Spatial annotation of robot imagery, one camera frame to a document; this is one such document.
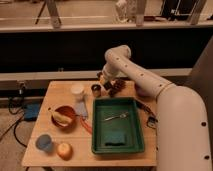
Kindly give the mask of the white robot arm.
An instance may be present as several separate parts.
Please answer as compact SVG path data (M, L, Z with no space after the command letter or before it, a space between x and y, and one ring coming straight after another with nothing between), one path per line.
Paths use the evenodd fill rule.
M126 45L108 49L101 82L122 72L156 100L156 171L213 171L207 110L201 96L130 58L131 49Z

